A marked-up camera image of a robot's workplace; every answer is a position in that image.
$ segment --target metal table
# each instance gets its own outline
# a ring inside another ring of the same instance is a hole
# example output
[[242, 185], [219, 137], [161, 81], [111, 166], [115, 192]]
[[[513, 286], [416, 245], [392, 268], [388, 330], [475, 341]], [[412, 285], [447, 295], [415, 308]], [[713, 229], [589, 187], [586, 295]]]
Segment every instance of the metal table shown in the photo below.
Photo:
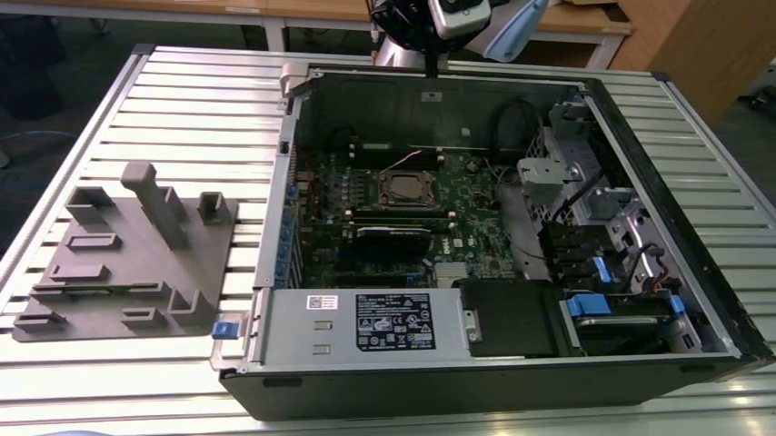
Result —
[[[24, 344], [10, 339], [14, 315], [68, 224], [65, 198], [76, 185], [128, 194], [117, 180], [128, 160], [153, 161], [160, 184], [175, 186], [181, 197], [220, 191], [240, 200], [219, 308], [247, 309], [282, 119], [278, 76], [292, 59], [370, 62], [356, 56], [175, 47], [139, 47], [129, 57], [0, 262], [0, 433], [772, 434], [774, 367], [690, 386], [637, 407], [266, 423], [251, 419], [217, 383], [209, 337]], [[641, 73], [475, 63], [450, 67], [593, 74], [603, 81], [754, 323], [776, 341], [776, 213], [673, 85]], [[225, 344], [225, 356], [239, 355], [239, 342]]]

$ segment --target warning label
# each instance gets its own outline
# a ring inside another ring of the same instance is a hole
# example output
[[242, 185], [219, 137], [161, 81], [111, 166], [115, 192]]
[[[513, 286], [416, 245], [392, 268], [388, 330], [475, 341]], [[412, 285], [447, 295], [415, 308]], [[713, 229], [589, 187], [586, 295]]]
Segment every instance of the warning label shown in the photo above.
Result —
[[355, 296], [356, 346], [363, 352], [434, 350], [427, 293]]

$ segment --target capacitor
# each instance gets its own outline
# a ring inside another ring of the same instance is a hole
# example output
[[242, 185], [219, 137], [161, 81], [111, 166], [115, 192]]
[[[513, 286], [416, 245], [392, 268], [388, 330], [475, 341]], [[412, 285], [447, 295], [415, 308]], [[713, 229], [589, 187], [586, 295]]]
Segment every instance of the capacitor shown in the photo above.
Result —
[[479, 166], [477, 165], [477, 162], [474, 161], [466, 162], [466, 171], [469, 171], [470, 173], [475, 173], [477, 171], [479, 171]]

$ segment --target blue tab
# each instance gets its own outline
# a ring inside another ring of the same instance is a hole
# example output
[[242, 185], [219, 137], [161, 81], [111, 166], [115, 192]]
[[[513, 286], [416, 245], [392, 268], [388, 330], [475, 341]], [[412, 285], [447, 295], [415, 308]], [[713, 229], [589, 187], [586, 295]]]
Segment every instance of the blue tab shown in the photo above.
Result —
[[670, 308], [674, 310], [674, 314], [684, 313], [684, 302], [678, 298], [678, 295], [670, 296]]
[[611, 315], [606, 297], [601, 293], [579, 293], [566, 300], [571, 316]]
[[609, 274], [609, 270], [606, 269], [606, 263], [603, 263], [603, 258], [594, 257], [593, 262], [595, 263], [595, 267], [598, 268], [598, 275], [601, 276], [601, 281], [605, 283], [611, 283], [611, 275]]
[[213, 339], [238, 339], [240, 337], [240, 324], [238, 322], [216, 321], [209, 335]]

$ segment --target barcode sticker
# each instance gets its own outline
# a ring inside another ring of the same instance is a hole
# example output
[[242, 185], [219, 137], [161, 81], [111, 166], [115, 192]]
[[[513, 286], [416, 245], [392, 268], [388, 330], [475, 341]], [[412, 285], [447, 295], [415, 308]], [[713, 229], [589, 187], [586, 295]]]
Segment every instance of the barcode sticker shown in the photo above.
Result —
[[335, 311], [338, 303], [336, 295], [308, 295], [307, 296], [307, 310], [308, 311]]

